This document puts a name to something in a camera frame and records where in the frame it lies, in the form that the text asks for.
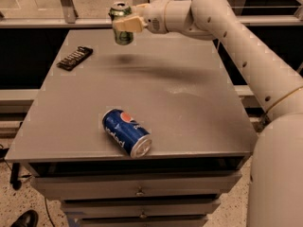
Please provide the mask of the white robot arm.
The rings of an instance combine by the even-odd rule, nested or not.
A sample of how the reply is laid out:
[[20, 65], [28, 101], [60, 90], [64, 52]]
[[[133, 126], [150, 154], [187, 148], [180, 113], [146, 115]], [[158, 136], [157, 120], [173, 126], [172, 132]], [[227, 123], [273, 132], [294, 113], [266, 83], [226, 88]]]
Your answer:
[[303, 78], [236, 17], [227, 0], [158, 0], [113, 29], [218, 39], [271, 120], [251, 164], [247, 227], [303, 227]]

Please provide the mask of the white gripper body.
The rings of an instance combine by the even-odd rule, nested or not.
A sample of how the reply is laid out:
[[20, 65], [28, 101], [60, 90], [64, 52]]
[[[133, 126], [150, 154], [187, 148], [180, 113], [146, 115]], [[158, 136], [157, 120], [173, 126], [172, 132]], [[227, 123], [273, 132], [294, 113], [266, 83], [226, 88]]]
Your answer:
[[149, 3], [143, 11], [144, 21], [147, 23], [147, 30], [155, 34], [167, 33], [165, 25], [165, 9], [167, 0], [156, 0]]

